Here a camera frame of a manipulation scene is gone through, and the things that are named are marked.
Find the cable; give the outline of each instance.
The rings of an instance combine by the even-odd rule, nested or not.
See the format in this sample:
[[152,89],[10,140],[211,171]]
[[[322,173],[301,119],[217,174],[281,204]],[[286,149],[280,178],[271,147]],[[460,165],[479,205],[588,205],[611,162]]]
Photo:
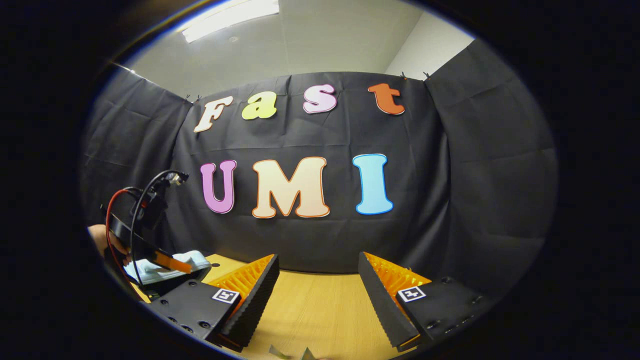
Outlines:
[[106,226],[106,231],[107,231],[107,244],[109,245],[109,249],[111,249],[111,255],[113,255],[113,259],[115,260],[116,265],[118,265],[118,268],[120,269],[120,271],[122,272],[122,275],[124,275],[124,278],[127,278],[127,274],[125,274],[122,266],[120,266],[120,263],[118,262],[118,258],[116,257],[116,253],[113,250],[113,245],[111,244],[111,237],[109,235],[109,233],[111,232],[111,228],[109,226],[110,222],[111,222],[111,207],[114,203],[114,201],[116,200],[116,198],[118,196],[120,196],[120,194],[125,193],[125,192],[129,192],[129,189],[121,189],[118,190],[115,194],[113,194],[113,196],[111,197],[111,200],[109,201],[109,206],[107,206],[107,219],[105,222],[105,226]]
[[136,263],[136,250],[133,242],[133,234],[135,232],[136,220],[138,219],[138,212],[140,211],[140,206],[142,205],[145,195],[147,194],[149,189],[151,189],[151,187],[154,186],[156,184],[156,181],[158,181],[161,177],[172,172],[176,174],[180,173],[179,171],[176,171],[176,170],[165,170],[165,171],[162,171],[160,174],[156,175],[151,181],[149,181],[149,184],[147,184],[145,189],[142,191],[142,194],[140,194],[140,198],[136,202],[136,209],[133,211],[133,220],[131,220],[131,234],[129,235],[130,236],[129,243],[131,244],[131,261],[133,261],[133,268],[136,271],[138,284],[140,285],[141,288],[143,286],[142,279],[140,278],[140,273],[138,272],[138,264]]

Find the wooden table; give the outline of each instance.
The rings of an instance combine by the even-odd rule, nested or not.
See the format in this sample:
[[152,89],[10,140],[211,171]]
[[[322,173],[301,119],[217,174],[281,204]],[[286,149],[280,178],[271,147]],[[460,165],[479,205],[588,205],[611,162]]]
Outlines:
[[[245,265],[220,255],[207,259],[220,266],[212,267],[203,282]],[[333,360],[386,360],[413,350],[391,347],[358,274],[284,270],[249,346],[241,353],[223,350],[250,360],[277,360],[268,352],[270,345],[292,360],[300,359],[307,347],[316,358]]]

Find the fluorescent light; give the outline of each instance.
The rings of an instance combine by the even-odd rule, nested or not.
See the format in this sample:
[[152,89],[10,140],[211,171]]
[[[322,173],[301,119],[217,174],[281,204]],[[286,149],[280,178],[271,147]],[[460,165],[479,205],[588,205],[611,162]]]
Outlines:
[[224,6],[223,8],[217,6],[209,10],[205,14],[209,15],[212,12],[214,14],[204,19],[202,16],[198,16],[198,18],[189,21],[191,25],[182,32],[187,42],[191,43],[205,35],[231,25],[272,15],[280,11],[278,0],[248,0],[240,3],[232,1],[231,3],[234,4],[229,6],[230,4],[225,3],[221,5]]

